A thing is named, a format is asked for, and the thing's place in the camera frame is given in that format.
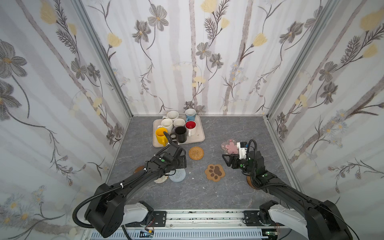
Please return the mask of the blue-grey round knitted coaster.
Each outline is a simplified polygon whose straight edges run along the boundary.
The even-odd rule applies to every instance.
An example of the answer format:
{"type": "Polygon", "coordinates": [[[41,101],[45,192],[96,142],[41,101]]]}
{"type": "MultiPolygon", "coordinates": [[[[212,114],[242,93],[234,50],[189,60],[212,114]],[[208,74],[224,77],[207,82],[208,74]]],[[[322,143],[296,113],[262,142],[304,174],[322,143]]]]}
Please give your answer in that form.
{"type": "Polygon", "coordinates": [[[176,169],[169,173],[169,179],[175,183],[183,181],[186,177],[185,169],[176,169]]]}

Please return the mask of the yellow mug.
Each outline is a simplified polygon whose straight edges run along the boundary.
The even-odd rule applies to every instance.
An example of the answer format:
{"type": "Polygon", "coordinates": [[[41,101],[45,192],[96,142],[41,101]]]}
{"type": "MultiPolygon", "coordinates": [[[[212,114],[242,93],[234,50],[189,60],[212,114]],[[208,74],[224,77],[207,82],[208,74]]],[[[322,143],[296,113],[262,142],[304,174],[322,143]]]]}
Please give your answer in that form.
{"type": "Polygon", "coordinates": [[[163,147],[165,147],[169,142],[168,138],[166,137],[167,133],[168,133],[168,130],[164,127],[159,127],[155,131],[157,142],[163,147]]]}

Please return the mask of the white woven round coaster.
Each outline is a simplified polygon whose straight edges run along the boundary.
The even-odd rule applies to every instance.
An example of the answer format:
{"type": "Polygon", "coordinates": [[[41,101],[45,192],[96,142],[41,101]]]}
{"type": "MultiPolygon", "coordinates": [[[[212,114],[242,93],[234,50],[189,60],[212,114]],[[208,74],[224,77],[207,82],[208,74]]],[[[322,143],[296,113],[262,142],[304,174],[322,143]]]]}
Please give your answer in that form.
{"type": "Polygon", "coordinates": [[[155,182],[156,184],[161,184],[161,183],[164,183],[167,179],[168,179],[168,176],[162,176],[162,177],[160,177],[160,178],[154,180],[154,182],[155,182]]]}

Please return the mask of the brown wooden round coaster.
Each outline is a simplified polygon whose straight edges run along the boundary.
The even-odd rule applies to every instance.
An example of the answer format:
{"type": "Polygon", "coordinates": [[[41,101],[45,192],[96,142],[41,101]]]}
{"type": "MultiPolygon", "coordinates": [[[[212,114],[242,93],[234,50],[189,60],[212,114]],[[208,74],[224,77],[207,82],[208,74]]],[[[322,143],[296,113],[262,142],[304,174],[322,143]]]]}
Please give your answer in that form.
{"type": "Polygon", "coordinates": [[[144,170],[145,166],[139,166],[138,168],[135,169],[134,173],[139,173],[139,172],[142,172],[144,170]]]}
{"type": "Polygon", "coordinates": [[[247,183],[248,183],[248,185],[249,185],[251,188],[253,188],[253,189],[255,189],[255,190],[258,189],[258,185],[257,185],[256,181],[255,181],[252,177],[247,176],[247,183]]]}

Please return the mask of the white mug red inside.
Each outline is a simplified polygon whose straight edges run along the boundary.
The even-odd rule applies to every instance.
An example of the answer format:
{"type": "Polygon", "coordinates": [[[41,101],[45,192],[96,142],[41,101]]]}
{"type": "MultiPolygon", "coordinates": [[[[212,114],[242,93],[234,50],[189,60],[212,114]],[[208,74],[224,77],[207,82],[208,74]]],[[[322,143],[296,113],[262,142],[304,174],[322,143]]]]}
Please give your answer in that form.
{"type": "Polygon", "coordinates": [[[194,136],[197,132],[197,123],[195,121],[187,121],[185,124],[189,137],[194,136]]]}

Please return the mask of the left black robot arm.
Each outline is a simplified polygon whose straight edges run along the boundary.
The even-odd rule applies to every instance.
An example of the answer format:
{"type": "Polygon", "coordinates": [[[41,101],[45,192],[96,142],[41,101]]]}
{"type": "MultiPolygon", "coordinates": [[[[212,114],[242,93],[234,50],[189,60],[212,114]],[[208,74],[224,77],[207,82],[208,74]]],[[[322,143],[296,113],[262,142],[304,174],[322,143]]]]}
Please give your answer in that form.
{"type": "Polygon", "coordinates": [[[113,185],[100,185],[93,196],[78,204],[72,213],[73,222],[79,227],[97,230],[104,238],[126,224],[150,222],[151,206],[140,201],[129,207],[127,201],[150,181],[187,167],[186,150],[176,143],[176,135],[165,136],[166,146],[146,161],[141,171],[113,185]]]}

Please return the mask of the brown paw-shaped coaster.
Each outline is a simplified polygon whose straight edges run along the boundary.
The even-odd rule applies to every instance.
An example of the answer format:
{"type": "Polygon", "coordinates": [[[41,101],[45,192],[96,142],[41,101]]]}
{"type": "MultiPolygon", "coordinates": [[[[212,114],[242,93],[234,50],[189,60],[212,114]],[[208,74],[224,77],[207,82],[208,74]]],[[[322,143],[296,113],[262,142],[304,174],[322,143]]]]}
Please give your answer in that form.
{"type": "Polygon", "coordinates": [[[220,165],[220,164],[208,165],[206,170],[205,170],[205,174],[206,174],[208,180],[216,182],[216,183],[219,182],[222,178],[224,178],[226,176],[226,173],[225,173],[222,165],[220,165]]]}

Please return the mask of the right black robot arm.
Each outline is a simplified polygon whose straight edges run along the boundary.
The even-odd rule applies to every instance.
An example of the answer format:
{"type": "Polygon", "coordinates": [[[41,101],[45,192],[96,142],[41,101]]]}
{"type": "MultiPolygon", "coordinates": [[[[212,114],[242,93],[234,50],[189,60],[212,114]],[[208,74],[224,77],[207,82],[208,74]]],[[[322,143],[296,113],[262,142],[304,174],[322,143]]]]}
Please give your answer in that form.
{"type": "Polygon", "coordinates": [[[262,224],[283,224],[308,240],[353,239],[349,225],[334,203],[309,197],[266,170],[255,140],[241,142],[238,154],[223,155],[222,158],[228,167],[240,169],[243,175],[250,177],[256,190],[273,195],[289,206],[286,209],[276,201],[261,205],[259,220],[262,224]]]}

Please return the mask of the pink flower coaster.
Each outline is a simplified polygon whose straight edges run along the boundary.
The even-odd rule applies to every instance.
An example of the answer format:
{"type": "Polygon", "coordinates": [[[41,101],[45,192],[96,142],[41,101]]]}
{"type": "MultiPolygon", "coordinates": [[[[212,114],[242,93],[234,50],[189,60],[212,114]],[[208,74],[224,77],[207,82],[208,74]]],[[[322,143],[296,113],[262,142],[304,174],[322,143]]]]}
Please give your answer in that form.
{"type": "Polygon", "coordinates": [[[237,146],[237,142],[234,139],[229,139],[227,142],[222,143],[221,147],[224,150],[225,155],[239,154],[239,148],[237,146]]]}

